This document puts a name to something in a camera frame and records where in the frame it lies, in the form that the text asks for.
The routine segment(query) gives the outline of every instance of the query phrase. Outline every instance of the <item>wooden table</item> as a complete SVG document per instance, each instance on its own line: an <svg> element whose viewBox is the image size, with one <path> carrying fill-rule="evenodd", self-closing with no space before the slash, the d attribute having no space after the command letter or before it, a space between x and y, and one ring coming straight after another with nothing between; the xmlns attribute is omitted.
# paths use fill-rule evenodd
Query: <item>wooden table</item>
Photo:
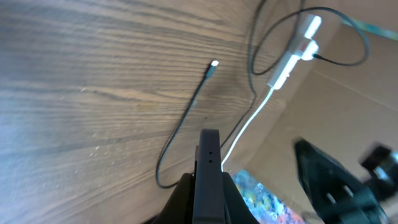
<svg viewBox="0 0 398 224"><path fill-rule="evenodd" d="M275 3L267 18L294 9ZM159 212L172 190L156 186L155 163L206 65L220 61L165 157L163 183L192 171L201 129L223 140L251 101L245 43L257 4L1 1L0 223L139 223ZM259 69L286 38L272 38ZM267 78L255 79L260 96ZM280 113L286 103L275 102ZM255 150L263 137L250 139Z"/></svg>

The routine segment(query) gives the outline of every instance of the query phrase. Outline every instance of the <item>black plastic object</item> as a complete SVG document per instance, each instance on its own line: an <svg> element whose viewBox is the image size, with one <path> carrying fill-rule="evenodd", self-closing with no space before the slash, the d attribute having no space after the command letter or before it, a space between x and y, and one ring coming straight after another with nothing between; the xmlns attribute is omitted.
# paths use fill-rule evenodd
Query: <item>black plastic object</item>
<svg viewBox="0 0 398 224"><path fill-rule="evenodd" d="M394 196L398 191L398 152L378 146L362 161L371 178L364 184L373 192L378 201Z"/></svg>
<svg viewBox="0 0 398 224"><path fill-rule="evenodd" d="M197 153L192 223L225 223L218 130L201 131Z"/></svg>
<svg viewBox="0 0 398 224"><path fill-rule="evenodd" d="M221 172L218 130L202 130L194 174L182 175L163 210L146 223L258 223L231 176Z"/></svg>
<svg viewBox="0 0 398 224"><path fill-rule="evenodd" d="M318 216L326 223L381 223L371 189L306 140L295 144L298 179Z"/></svg>

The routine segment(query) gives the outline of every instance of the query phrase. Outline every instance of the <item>black cable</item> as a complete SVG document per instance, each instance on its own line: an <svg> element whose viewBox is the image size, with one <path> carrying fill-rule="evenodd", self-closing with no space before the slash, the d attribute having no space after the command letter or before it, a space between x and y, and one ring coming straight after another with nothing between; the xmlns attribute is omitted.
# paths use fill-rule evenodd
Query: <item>black cable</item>
<svg viewBox="0 0 398 224"><path fill-rule="evenodd" d="M189 104L188 104L187 108L185 109L184 114L182 115L180 121L177 123L176 127L172 131L172 134L170 135L170 137L166 141L165 145L163 146L162 151L160 152L159 158L158 158L157 163L156 163L155 178L156 178L156 184L162 189L169 189L169 188L172 188L172 187L174 187L174 186L176 186L178 184L178 181L175 182L175 183L172 183L170 185L161 184L160 183L160 179L159 179L160 166L162 165L162 161L163 161L164 155L166 154L166 152L169 149L171 143L173 142L175 136L177 135L178 131L180 130L182 123L185 121L185 118L188 115L188 112L191 110L191 107L195 103L195 101L197 99L197 96L199 95L200 90L205 85L207 79L209 79L214 74L216 66L218 65L218 61L213 61L213 62L216 62L216 65L213 65L213 63L211 63L209 65L205 75L203 76L203 78L202 78L201 82L199 83L197 89L195 90L191 100L189 101Z"/></svg>
<svg viewBox="0 0 398 224"><path fill-rule="evenodd" d="M335 65L341 65L341 66L356 66L356 65L362 64L363 62L366 61L366 59L368 59L368 57L369 57L369 41L368 41L368 38L366 38L366 36L365 36L365 34L363 33L363 31L358 27L358 25L356 25L356 23L355 23L352 19L350 19L348 16L344 15L342 12L337 11L336 9L332 9L332 8L329 8L329 7L310 7L310 8L298 10L298 11L296 11L296 12L292 12L292 13L290 13L290 14L288 14L288 15L282 17L282 18L279 19L275 24L273 24L273 25L270 27L270 29L267 30L266 34L262 37L262 39L261 39L259 45L257 46L257 48L256 48L255 51L254 51L253 60L252 60L251 65L250 65L250 68L251 68L251 70L253 71L253 74L255 74L255 75L263 75L263 74L265 74L266 72L268 72L272 67L274 67L274 66L277 64L277 62L279 62L278 60L275 61L269 68L267 68L266 70L264 70L264 71L262 71L262 72L255 72L255 71L254 71L254 62L256 61L257 54L258 54L258 52L259 52L261 46L262 46L263 43L265 42L265 40L268 38L269 34L270 34L279 24L281 24L282 22L286 21L288 18L290 18L290 17L292 17L292 16L295 16L295 15L300 15L300 14L303 13L303 12L316 11L316 10L332 12L332 13L336 14L337 16L340 16L342 19L346 20L347 22L349 22L349 23L354 27L354 29L357 31L357 33L359 34L360 38L362 39L363 45L364 45L364 51L365 51L365 53L364 53L363 57L362 57L360 60L358 60L357 62L353 62L353 63L334 62L334 61L332 61L332 60L330 60L330 59L327 59L327 58L324 58L324 57L322 57L321 55L318 55L318 54L315 54L315 55L314 55L315 58L320 59L320 60L324 60L324 61L326 61L326 62L333 63L333 64L335 64ZM289 39L289 44L290 44L290 42L291 42L291 40L292 40L293 37L294 37L294 35L290 37L290 39Z"/></svg>

